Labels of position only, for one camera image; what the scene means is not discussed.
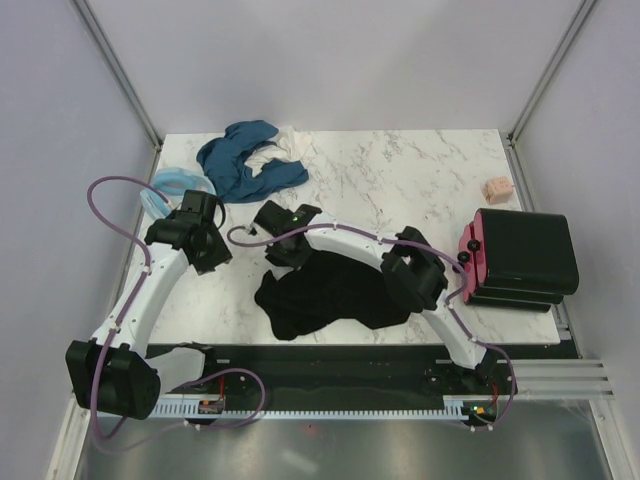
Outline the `white t shirt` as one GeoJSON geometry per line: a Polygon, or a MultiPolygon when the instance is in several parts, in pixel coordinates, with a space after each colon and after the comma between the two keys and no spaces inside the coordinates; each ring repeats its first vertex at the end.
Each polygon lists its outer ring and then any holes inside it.
{"type": "Polygon", "coordinates": [[[257,177],[274,160],[284,163],[301,160],[311,147],[312,140],[310,132],[297,131],[292,126],[283,127],[267,140],[265,146],[257,148],[245,160],[245,165],[251,170],[252,176],[257,177]]]}

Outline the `black t shirt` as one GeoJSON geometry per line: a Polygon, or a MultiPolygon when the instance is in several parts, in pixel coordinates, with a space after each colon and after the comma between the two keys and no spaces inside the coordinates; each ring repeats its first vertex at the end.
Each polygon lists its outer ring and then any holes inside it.
{"type": "Polygon", "coordinates": [[[371,329],[401,325],[410,312],[389,295],[382,273],[356,260],[316,252],[297,270],[268,271],[254,295],[279,340],[291,341],[342,319],[371,329]]]}

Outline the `pink foam cube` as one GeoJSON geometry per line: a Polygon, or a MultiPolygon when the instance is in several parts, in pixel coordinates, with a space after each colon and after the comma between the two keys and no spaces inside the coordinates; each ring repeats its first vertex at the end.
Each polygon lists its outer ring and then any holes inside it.
{"type": "Polygon", "coordinates": [[[494,177],[485,182],[482,193],[489,205],[503,204],[513,195],[514,186],[506,176],[494,177]]]}

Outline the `black and pink drawer box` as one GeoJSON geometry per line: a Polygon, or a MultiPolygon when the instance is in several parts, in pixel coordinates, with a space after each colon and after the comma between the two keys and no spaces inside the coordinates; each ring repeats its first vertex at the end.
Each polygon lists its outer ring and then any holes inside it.
{"type": "Polygon", "coordinates": [[[464,228],[457,259],[467,274],[467,305],[545,313],[579,287],[560,214],[481,208],[464,228]]]}

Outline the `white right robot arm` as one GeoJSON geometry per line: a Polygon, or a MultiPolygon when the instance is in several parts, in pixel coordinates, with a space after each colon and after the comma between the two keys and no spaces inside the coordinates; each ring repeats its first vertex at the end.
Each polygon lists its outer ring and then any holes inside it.
{"type": "Polygon", "coordinates": [[[312,253],[329,252],[367,265],[382,275],[387,292],[400,307],[420,314],[446,346],[467,392],[483,392],[494,381],[496,355],[478,339],[455,310],[444,260],[413,227],[391,238],[339,222],[316,208],[296,212],[278,207],[258,213],[254,224],[276,241],[267,258],[300,267],[312,253]]]}

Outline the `aluminium frame rail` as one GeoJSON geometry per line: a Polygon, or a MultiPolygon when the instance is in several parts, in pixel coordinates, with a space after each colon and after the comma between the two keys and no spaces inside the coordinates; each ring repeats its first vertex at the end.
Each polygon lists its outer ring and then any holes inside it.
{"type": "Polygon", "coordinates": [[[506,361],[498,353],[488,384],[480,384],[450,360],[432,351],[393,348],[381,357],[366,352],[274,350],[260,356],[238,357],[238,367],[258,374],[272,387],[318,390],[327,388],[422,389],[430,397],[482,396],[496,390],[539,397],[611,396],[604,366],[579,359],[506,361]]]}

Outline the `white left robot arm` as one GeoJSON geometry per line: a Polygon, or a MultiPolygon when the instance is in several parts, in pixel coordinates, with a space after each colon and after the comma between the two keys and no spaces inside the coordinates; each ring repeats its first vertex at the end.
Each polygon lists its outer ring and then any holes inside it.
{"type": "Polygon", "coordinates": [[[147,356],[156,321],[180,278],[231,260],[217,226],[203,215],[174,212],[148,228],[144,247],[135,278],[107,319],[89,340],[72,341],[65,354],[76,400],[93,416],[143,420],[162,394],[184,384],[208,393],[219,382],[218,367],[193,346],[147,356]]]}

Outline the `blue t shirt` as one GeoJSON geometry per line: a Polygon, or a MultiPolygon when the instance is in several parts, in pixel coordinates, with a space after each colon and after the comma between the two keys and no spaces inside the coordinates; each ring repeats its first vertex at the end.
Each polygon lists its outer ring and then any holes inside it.
{"type": "Polygon", "coordinates": [[[291,128],[264,121],[242,121],[204,144],[196,161],[227,204],[253,203],[309,180],[304,144],[291,128]]]}

